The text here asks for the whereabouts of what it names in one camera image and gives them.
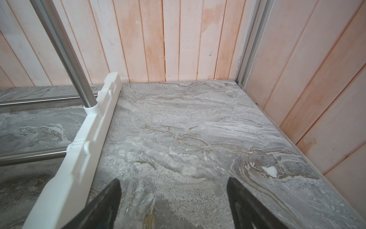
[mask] wooden wall panel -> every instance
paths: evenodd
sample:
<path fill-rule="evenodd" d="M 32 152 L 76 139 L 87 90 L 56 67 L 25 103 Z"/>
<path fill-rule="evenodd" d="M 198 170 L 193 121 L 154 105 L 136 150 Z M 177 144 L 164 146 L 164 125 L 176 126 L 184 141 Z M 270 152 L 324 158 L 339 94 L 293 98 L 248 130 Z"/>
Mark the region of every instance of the wooden wall panel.
<path fill-rule="evenodd" d="M 232 0 L 226 3 L 219 54 L 217 57 L 215 79 L 227 80 L 234 54 L 236 38 L 243 15 L 245 0 Z"/>
<path fill-rule="evenodd" d="M 366 141 L 366 67 L 299 141 L 299 149 L 326 173 Z"/>
<path fill-rule="evenodd" d="M 113 2 L 130 82 L 148 82 L 139 1 Z"/>
<path fill-rule="evenodd" d="M 203 0 L 180 2 L 179 80 L 197 79 Z"/>
<path fill-rule="evenodd" d="M 12 88 L 14 84 L 10 81 L 9 77 L 0 67 L 0 88 Z"/>
<path fill-rule="evenodd" d="M 71 80 L 30 1 L 8 0 L 8 3 L 51 84 L 71 85 Z"/>
<path fill-rule="evenodd" d="M 165 82 L 162 0 L 140 0 L 149 82 Z"/>
<path fill-rule="evenodd" d="M 275 1 L 245 91 L 263 109 L 317 0 Z"/>
<path fill-rule="evenodd" d="M 362 0 L 317 4 L 264 112 L 280 126 L 357 11 Z"/>
<path fill-rule="evenodd" d="M 226 0 L 203 2 L 197 80 L 213 80 Z"/>
<path fill-rule="evenodd" d="M 111 71 L 131 83 L 212 80 L 215 74 L 234 79 L 255 2 L 52 1 L 90 84 L 102 84 Z M 3 85 L 71 84 L 30 3 L 0 0 L 0 4 L 5 10 L 0 31 L 6 31 L 19 62 L 11 66 L 22 65 L 26 72 L 16 75 L 22 70 L 3 67 L 7 75 Z"/>
<path fill-rule="evenodd" d="M 165 79 L 178 81 L 180 0 L 163 0 Z"/>
<path fill-rule="evenodd" d="M 53 1 L 54 5 L 55 5 L 55 8 L 57 10 L 57 13 L 58 13 L 58 15 L 59 15 L 59 17 L 60 17 L 60 19 L 62 21 L 62 24 L 63 24 L 63 26 L 64 26 L 64 28 L 66 30 L 67 36 L 70 39 L 71 45 L 74 48 L 74 51 L 76 53 L 76 56 L 79 59 L 79 63 L 81 65 L 81 68 L 84 71 L 84 74 L 86 76 L 86 79 L 91 84 L 92 81 L 90 80 L 89 72 L 86 69 L 84 59 L 83 59 L 83 57 L 81 55 L 81 51 L 80 51 L 79 45 L 78 45 L 78 43 L 76 41 L 76 38 L 75 38 L 75 35 L 74 35 L 74 31 L 72 30 L 71 25 L 70 25 L 70 22 L 69 22 L 69 19 L 67 18 L 67 15 L 66 15 L 64 6 L 63 6 L 61 0 L 52 0 L 52 1 Z"/>
<path fill-rule="evenodd" d="M 366 2 L 285 2 L 274 2 L 245 91 L 366 216 Z"/>
<path fill-rule="evenodd" d="M 0 66 L 15 87 L 34 86 L 2 33 L 0 33 Z M 6 82 L 1 81 L 0 84 L 5 87 Z"/>
<path fill-rule="evenodd" d="M 366 216 L 366 145 L 363 145 L 325 177 L 356 211 Z"/>
<path fill-rule="evenodd" d="M 242 20 L 239 26 L 238 38 L 236 39 L 234 55 L 232 57 L 230 71 L 229 71 L 229 79 L 235 80 L 238 75 L 238 68 L 240 64 L 240 59 L 243 53 L 243 44 L 247 39 L 248 33 L 250 32 L 249 22 L 254 12 L 254 3 L 255 0 L 246 0 L 244 3 L 244 11 L 242 15 Z"/>
<path fill-rule="evenodd" d="M 50 80 L 8 3 L 5 0 L 0 0 L 0 7 L 0 31 L 18 57 L 33 84 L 35 86 L 51 86 Z"/>
<path fill-rule="evenodd" d="M 89 1 L 62 0 L 62 3 L 91 82 L 103 84 L 109 69 Z"/>
<path fill-rule="evenodd" d="M 363 3 L 280 126 L 282 131 L 297 143 L 365 63 L 366 4 Z"/>
<path fill-rule="evenodd" d="M 110 72 L 118 72 L 129 83 L 113 0 L 89 0 Z"/>

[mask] metal pole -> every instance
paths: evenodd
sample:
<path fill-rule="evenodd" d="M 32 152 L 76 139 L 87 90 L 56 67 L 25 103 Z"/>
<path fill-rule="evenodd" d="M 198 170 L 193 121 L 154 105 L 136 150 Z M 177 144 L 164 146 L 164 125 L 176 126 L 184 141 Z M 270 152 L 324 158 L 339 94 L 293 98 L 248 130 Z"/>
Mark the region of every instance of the metal pole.
<path fill-rule="evenodd" d="M 30 0 L 85 107 L 97 101 L 52 0 Z"/>
<path fill-rule="evenodd" d="M 39 150 L 23 154 L 0 156 L 0 166 L 16 165 L 40 160 L 63 158 L 66 156 L 66 147 Z"/>
<path fill-rule="evenodd" d="M 37 104 L 37 103 L 46 103 L 46 102 L 66 102 L 70 100 L 76 100 L 80 99 L 80 96 L 74 95 L 74 96 L 59 96 L 59 97 L 48 97 L 48 98 L 42 98 L 42 99 L 24 99 L 24 100 L 13 100 L 13 101 L 7 101 L 7 102 L 0 102 L 0 108 L 1 107 L 9 107 L 9 106 L 17 106 L 17 105 L 31 105 L 31 104 Z"/>

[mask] white plastic base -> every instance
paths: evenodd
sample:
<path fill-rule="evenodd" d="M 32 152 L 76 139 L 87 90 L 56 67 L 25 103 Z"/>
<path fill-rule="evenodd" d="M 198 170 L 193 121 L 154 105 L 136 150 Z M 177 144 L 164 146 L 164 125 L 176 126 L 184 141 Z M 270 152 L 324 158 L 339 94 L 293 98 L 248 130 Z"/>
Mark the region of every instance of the white plastic base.
<path fill-rule="evenodd" d="M 98 104 L 84 108 L 87 116 L 67 147 L 59 170 L 44 187 L 26 219 L 24 229 L 58 229 L 84 207 L 92 185 L 122 83 L 118 73 L 109 73 L 98 92 Z"/>

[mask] white stain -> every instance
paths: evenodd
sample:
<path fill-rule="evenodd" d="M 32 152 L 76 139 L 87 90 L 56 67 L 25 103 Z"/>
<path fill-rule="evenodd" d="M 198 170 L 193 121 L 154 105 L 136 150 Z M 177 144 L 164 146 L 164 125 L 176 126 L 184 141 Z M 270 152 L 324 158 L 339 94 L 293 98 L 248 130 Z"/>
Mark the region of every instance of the white stain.
<path fill-rule="evenodd" d="M 169 146 L 169 154 L 170 155 L 177 155 L 174 151 L 172 151 L 172 147 Z"/>
<path fill-rule="evenodd" d="M 266 171 L 266 173 L 268 175 L 270 175 L 271 177 L 273 177 L 273 178 L 276 178 L 277 177 L 277 169 L 276 169 L 276 167 L 274 167 L 274 166 L 270 166 L 270 167 L 264 167 L 264 166 L 262 166 L 262 169 L 264 171 Z"/>
<path fill-rule="evenodd" d="M 184 167 L 182 169 L 183 176 L 193 176 L 197 173 L 197 169 L 194 166 Z"/>

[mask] marble floor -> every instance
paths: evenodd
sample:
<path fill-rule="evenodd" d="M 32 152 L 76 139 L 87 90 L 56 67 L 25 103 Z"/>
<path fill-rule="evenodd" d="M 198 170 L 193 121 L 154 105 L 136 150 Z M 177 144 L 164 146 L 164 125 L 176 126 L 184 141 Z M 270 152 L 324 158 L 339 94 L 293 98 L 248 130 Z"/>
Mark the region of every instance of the marble floor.
<path fill-rule="evenodd" d="M 52 88 L 0 100 L 72 94 Z M 77 104 L 0 111 L 0 154 L 68 144 L 84 118 Z M 21 227 L 61 162 L 0 167 L 0 228 Z M 289 228 L 365 228 L 234 81 L 123 85 L 89 197 L 121 181 L 115 228 L 233 228 L 230 176 Z"/>

